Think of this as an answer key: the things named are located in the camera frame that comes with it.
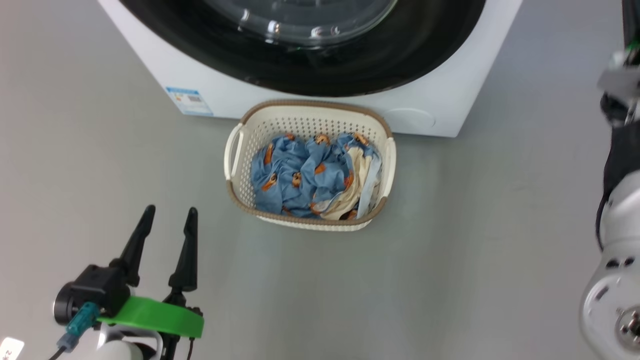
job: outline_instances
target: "washing machine door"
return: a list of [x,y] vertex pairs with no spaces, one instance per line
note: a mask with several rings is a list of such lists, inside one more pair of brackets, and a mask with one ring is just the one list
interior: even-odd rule
[[188,56],[248,83],[344,97],[409,83],[467,39],[485,0],[120,0]]

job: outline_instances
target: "round glass window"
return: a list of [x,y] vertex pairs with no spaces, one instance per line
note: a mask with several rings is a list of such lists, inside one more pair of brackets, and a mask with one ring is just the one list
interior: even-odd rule
[[382,21],[397,0],[205,0],[266,42],[317,47],[343,42]]

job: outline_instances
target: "beige fabric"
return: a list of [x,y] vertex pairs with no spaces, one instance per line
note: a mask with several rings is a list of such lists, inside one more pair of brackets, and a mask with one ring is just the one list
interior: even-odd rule
[[353,164],[353,183],[351,186],[344,190],[342,194],[335,199],[331,206],[320,215],[326,220],[340,220],[340,217],[351,211],[353,207],[360,200],[360,194],[362,193],[362,186],[367,179],[369,173],[369,166],[371,165],[371,157],[364,157],[364,151],[361,148],[354,146],[347,152],[351,158]]

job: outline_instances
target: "brown basket rim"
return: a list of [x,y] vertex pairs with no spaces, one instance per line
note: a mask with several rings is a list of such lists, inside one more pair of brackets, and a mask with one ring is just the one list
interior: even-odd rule
[[[387,134],[387,138],[393,138],[393,133],[391,132],[391,128],[385,122],[385,119],[377,114],[375,111],[372,111],[367,108],[362,108],[360,106],[348,105],[348,104],[339,104],[336,102],[328,102],[328,101],[308,101],[308,100],[272,100],[262,102],[254,107],[252,107],[249,111],[244,114],[242,119],[240,120],[241,124],[246,124],[253,114],[257,113],[259,110],[267,108],[269,106],[313,106],[316,108],[332,108],[338,110],[346,110],[353,111],[357,113],[363,113],[365,115],[371,116],[376,119],[385,129]],[[384,208],[387,203],[387,197],[384,196],[380,199],[378,205],[373,208],[373,210],[366,214],[364,217],[354,220],[324,220],[324,219],[313,219],[313,218],[297,218],[297,217],[288,217],[285,215],[278,215],[274,213],[268,213],[266,211],[260,211],[255,208],[250,208],[245,205],[240,199],[238,199],[236,192],[234,190],[234,185],[231,180],[227,180],[227,191],[231,200],[236,204],[238,208],[243,210],[245,213],[249,213],[251,215],[257,217],[269,218],[272,220],[279,220],[283,222],[290,222],[294,224],[305,224],[305,225],[321,225],[321,226],[355,226],[361,225],[366,222],[371,221],[374,217],[376,217],[382,208]]]

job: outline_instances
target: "basket handle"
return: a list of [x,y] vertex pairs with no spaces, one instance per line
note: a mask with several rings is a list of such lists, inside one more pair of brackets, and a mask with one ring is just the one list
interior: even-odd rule
[[[229,139],[227,139],[227,146],[225,146],[225,179],[231,180],[232,177],[236,176],[236,170],[238,168],[238,160],[240,159],[240,146],[242,145],[242,140],[244,138],[244,131],[242,131],[243,124],[238,124],[231,130],[229,134]],[[238,138],[236,145],[236,157],[234,159],[233,165],[231,165],[231,148],[236,142],[236,138]]]
[[387,139],[387,151],[385,151],[385,167],[389,169],[389,175],[386,180],[385,189],[382,197],[388,197],[391,192],[391,186],[394,184],[394,176],[396,175],[396,141],[393,138]]

